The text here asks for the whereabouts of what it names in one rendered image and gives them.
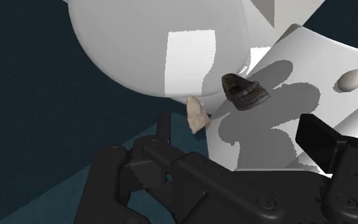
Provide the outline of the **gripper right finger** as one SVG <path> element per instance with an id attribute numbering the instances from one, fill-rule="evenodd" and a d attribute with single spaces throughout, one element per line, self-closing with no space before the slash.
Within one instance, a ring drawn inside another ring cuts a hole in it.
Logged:
<path id="1" fill-rule="evenodd" d="M 321 199 L 331 224 L 358 224 L 358 138 L 344 136 L 313 114 L 302 114 L 296 143 L 331 179 Z"/>

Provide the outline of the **brown perforated shoe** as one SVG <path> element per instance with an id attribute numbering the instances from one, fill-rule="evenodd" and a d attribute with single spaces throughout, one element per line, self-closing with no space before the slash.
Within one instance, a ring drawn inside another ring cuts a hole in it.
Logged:
<path id="1" fill-rule="evenodd" d="M 237 74 L 225 74 L 221 83 L 226 98 L 239 111 L 252 109 L 271 97 L 257 81 L 249 81 Z"/>

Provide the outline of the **beige spoon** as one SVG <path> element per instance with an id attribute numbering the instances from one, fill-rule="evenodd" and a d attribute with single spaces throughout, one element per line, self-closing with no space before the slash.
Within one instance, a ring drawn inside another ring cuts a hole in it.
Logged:
<path id="1" fill-rule="evenodd" d="M 348 71 L 340 76 L 337 86 L 342 92 L 351 92 L 358 88 L 358 69 Z"/>

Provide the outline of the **beige crumpled lump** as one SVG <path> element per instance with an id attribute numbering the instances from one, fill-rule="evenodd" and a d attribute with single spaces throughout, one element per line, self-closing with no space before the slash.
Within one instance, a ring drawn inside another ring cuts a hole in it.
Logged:
<path id="1" fill-rule="evenodd" d="M 189 128 L 192 134 L 209 126 L 210 118 L 198 98 L 189 95 L 186 98 L 186 113 Z"/>

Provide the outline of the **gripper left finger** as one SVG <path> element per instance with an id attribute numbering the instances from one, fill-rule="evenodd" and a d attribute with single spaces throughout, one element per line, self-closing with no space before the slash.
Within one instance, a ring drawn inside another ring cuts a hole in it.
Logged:
<path id="1" fill-rule="evenodd" d="M 282 224 L 286 210 L 274 194 L 197 152 L 170 143 L 169 114 L 156 134 L 131 150 L 109 146 L 95 152 L 74 224 L 151 224 L 130 209 L 130 194 L 147 191 L 176 224 Z"/>

